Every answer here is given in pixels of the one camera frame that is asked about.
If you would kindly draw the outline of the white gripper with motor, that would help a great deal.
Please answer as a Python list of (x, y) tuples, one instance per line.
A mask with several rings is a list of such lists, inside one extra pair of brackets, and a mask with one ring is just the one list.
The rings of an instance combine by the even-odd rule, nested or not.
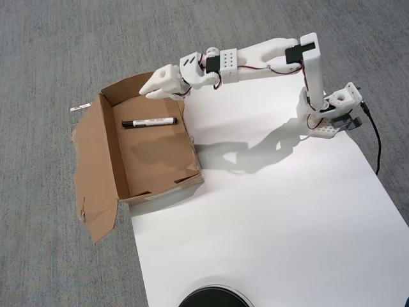
[(192, 73), (194, 67), (185, 65), (165, 65), (152, 74), (139, 90), (140, 94), (145, 94), (148, 99), (171, 98), (183, 100), (189, 96)]

